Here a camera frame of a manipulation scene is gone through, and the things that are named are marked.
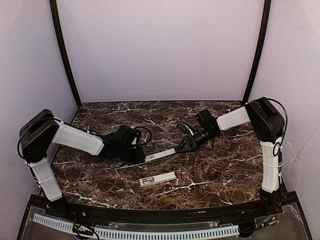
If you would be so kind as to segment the white battery cover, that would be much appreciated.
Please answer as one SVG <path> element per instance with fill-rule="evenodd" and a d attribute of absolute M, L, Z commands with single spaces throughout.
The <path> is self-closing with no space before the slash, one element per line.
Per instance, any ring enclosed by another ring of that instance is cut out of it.
<path fill-rule="evenodd" d="M 157 160 L 157 159 L 160 159 L 160 158 L 163 158 L 163 157 L 167 157 L 167 156 L 173 155 L 175 153 L 176 153 L 175 149 L 171 148 L 171 149 L 168 149 L 168 150 L 165 150 L 165 151 L 161 151 L 161 152 L 146 156 L 145 157 L 145 162 L 150 162 L 150 161 Z"/>

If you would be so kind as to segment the white remote control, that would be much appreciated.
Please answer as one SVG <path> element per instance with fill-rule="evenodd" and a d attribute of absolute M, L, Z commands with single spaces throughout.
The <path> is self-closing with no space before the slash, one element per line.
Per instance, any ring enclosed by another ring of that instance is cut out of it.
<path fill-rule="evenodd" d="M 143 179 L 147 179 L 147 178 L 154 178 L 154 182 L 152 182 L 150 184 L 143 184 Z M 143 188 L 143 187 L 149 187 L 149 186 L 169 182 L 169 181 L 176 180 L 176 179 L 177 179 L 177 176 L 176 176 L 175 172 L 172 171 L 172 172 L 167 172 L 167 173 L 163 173 L 163 174 L 159 174 L 159 175 L 140 178 L 139 183 L 140 183 L 140 186 Z"/>

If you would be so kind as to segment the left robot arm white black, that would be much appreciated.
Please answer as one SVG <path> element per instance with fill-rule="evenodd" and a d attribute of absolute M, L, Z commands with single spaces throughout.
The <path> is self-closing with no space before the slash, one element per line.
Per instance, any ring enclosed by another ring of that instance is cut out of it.
<path fill-rule="evenodd" d="M 44 109 L 20 129 L 17 153 L 29 166 L 46 198 L 55 202 L 64 195 L 47 159 L 50 145 L 58 144 L 104 159 L 139 164 L 146 159 L 140 138 L 141 132 L 127 125 L 121 125 L 116 132 L 106 135 L 85 131 Z"/>

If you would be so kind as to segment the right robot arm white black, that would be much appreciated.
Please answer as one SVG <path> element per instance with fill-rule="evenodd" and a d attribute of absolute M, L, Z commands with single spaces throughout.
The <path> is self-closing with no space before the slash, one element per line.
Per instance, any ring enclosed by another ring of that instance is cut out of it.
<path fill-rule="evenodd" d="M 288 116 L 273 106 L 274 99 L 261 97 L 247 102 L 217 118 L 205 109 L 196 115 L 201 131 L 196 133 L 187 124 L 181 125 L 184 137 L 176 153 L 192 152 L 204 143 L 219 137 L 222 131 L 250 123 L 262 149 L 263 178 L 257 211 L 266 215 L 281 203 L 282 145 Z"/>

